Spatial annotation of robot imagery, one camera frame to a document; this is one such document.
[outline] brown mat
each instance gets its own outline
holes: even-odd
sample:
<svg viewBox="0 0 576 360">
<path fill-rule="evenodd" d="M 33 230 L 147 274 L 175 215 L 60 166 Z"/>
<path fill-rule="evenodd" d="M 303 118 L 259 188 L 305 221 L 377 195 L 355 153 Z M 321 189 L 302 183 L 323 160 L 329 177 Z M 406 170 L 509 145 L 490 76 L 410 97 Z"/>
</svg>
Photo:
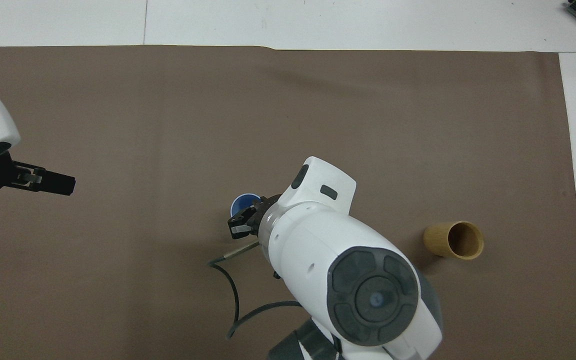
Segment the brown mat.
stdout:
<svg viewBox="0 0 576 360">
<path fill-rule="evenodd" d="M 350 214 L 441 298 L 442 360 L 576 359 L 576 197 L 557 54 L 0 48 L 13 159 L 71 197 L 0 191 L 0 359 L 263 359 L 307 318 L 224 339 L 233 297 L 207 260 L 235 196 L 282 192 L 306 157 L 351 175 Z M 468 220 L 471 262 L 423 229 Z M 224 264 L 242 312 L 291 299 L 259 249 Z"/>
</svg>

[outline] cable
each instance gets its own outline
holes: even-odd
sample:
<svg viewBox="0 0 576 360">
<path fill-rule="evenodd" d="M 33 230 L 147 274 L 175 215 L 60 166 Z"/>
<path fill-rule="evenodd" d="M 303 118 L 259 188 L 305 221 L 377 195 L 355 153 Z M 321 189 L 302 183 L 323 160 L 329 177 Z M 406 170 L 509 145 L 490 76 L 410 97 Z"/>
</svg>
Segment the cable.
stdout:
<svg viewBox="0 0 576 360">
<path fill-rule="evenodd" d="M 227 259 L 226 257 L 221 256 L 221 257 L 217 257 L 216 259 L 210 260 L 210 262 L 208 262 L 209 267 L 216 269 L 217 271 L 221 272 L 224 276 L 226 276 L 226 279 L 230 283 L 230 287 L 232 289 L 232 294 L 235 298 L 235 319 L 232 322 L 232 326 L 230 327 L 230 330 L 228 330 L 228 333 L 226 335 L 226 339 L 230 339 L 231 337 L 233 337 L 235 330 L 237 330 L 237 328 L 239 326 L 241 326 L 245 322 L 249 321 L 250 319 L 252 319 L 252 317 L 254 317 L 255 315 L 258 315 L 259 313 L 265 312 L 266 310 L 278 308 L 280 306 L 299 306 L 299 307 L 302 306 L 301 303 L 299 303 L 299 301 L 295 301 L 295 300 L 277 301 L 277 302 L 272 302 L 272 303 L 266 303 L 266 305 L 262 305 L 256 309 L 250 311 L 249 313 L 247 313 L 246 315 L 244 315 L 244 317 L 242 317 L 240 319 L 240 295 L 237 292 L 237 286 L 235 285 L 235 281 L 233 280 L 233 277 L 231 276 L 231 274 L 229 274 L 228 271 L 226 271 L 226 269 L 217 265 L 217 263 L 223 262 L 226 259 Z"/>
</svg>

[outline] cup opening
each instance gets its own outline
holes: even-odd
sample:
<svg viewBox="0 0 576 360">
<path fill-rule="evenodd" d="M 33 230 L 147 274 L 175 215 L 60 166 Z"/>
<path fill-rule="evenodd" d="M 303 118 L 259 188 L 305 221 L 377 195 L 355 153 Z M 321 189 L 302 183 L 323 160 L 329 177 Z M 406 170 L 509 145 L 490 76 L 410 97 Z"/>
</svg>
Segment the cup opening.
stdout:
<svg viewBox="0 0 576 360">
<path fill-rule="evenodd" d="M 448 232 L 448 244 L 455 255 L 470 258 L 480 253 L 482 239 L 471 224 L 460 222 Z"/>
</svg>

